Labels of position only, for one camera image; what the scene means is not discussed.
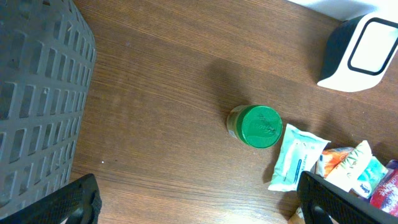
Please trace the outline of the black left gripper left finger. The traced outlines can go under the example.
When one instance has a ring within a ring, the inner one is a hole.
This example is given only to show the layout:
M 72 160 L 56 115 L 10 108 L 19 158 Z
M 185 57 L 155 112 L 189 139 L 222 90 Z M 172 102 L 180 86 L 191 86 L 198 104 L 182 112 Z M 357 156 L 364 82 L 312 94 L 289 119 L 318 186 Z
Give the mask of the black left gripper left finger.
M 97 224 L 102 207 L 94 174 L 86 174 L 1 220 L 8 224 Z

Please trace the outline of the white gold cap tube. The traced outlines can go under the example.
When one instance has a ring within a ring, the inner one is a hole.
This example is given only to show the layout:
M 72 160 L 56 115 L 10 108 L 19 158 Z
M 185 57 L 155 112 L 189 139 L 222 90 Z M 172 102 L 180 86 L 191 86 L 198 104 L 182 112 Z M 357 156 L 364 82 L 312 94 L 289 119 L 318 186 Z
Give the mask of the white gold cap tube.
M 370 146 L 367 141 L 363 141 L 326 178 L 321 178 L 349 193 L 370 160 Z M 305 223 L 300 206 L 290 218 L 289 223 Z

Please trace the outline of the grey plastic mesh basket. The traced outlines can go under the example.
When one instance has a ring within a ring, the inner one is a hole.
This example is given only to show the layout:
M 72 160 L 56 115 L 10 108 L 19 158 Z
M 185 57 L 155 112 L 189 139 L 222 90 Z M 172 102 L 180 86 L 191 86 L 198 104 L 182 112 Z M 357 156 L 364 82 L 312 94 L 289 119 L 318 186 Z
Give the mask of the grey plastic mesh basket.
M 72 0 L 1 0 L 1 217 L 67 185 L 96 60 Z

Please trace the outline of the white barcode scanner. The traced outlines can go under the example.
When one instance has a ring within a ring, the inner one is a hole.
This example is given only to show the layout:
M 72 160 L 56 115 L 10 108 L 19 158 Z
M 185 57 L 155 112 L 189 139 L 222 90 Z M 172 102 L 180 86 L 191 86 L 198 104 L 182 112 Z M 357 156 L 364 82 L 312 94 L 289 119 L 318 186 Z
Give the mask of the white barcode scanner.
M 376 86 L 397 52 L 397 17 L 371 12 L 344 21 L 326 42 L 318 86 L 357 92 Z

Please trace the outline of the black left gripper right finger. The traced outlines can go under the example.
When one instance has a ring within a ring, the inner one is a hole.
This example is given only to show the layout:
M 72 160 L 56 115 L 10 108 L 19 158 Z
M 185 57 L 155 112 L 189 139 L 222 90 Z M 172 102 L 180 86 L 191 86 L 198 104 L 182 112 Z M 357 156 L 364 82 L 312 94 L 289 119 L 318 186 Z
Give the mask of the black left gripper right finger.
M 309 171 L 301 173 L 297 195 L 306 224 L 327 224 L 333 221 L 349 224 L 397 224 L 397 217 L 373 207 Z

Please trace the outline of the green lid glass jar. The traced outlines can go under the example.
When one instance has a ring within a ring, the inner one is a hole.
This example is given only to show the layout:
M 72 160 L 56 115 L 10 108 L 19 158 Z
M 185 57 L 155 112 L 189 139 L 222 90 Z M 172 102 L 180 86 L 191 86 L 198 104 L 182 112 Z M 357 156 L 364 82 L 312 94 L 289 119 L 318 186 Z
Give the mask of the green lid glass jar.
M 229 134 L 257 149 L 275 145 L 282 135 L 283 123 L 276 110 L 264 105 L 240 105 L 226 120 Z

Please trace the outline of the teal white tissue pack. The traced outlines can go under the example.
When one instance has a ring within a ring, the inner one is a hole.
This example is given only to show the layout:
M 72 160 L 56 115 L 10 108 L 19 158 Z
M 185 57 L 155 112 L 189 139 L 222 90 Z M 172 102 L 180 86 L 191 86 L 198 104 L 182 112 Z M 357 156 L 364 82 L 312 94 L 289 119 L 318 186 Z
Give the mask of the teal white tissue pack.
M 355 182 L 353 191 L 360 197 L 368 199 L 388 172 L 389 170 L 372 156 L 368 166 Z

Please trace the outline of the purple red snack bag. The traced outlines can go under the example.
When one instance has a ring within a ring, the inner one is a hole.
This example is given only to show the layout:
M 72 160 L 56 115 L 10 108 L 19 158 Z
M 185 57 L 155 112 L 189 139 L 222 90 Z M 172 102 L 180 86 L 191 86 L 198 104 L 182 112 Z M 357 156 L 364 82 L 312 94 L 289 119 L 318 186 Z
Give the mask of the purple red snack bag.
M 387 164 L 389 172 L 374 191 L 370 204 L 397 217 L 397 160 Z

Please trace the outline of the orange tissue pack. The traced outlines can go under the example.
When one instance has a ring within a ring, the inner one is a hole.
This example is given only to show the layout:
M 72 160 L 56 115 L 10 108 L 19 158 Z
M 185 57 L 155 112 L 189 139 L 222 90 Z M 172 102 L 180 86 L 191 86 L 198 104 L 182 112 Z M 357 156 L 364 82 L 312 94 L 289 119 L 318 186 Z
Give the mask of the orange tissue pack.
M 318 158 L 315 166 L 316 175 L 326 178 L 329 173 L 353 150 L 353 147 L 341 147 L 324 150 Z

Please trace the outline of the teal wet wipes pack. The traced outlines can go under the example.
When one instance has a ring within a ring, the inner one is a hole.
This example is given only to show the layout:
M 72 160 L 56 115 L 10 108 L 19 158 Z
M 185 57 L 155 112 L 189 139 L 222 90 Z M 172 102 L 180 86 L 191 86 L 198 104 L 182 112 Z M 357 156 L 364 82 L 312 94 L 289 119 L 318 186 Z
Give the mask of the teal wet wipes pack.
M 268 189 L 278 192 L 295 191 L 301 173 L 312 169 L 329 142 L 287 124 Z

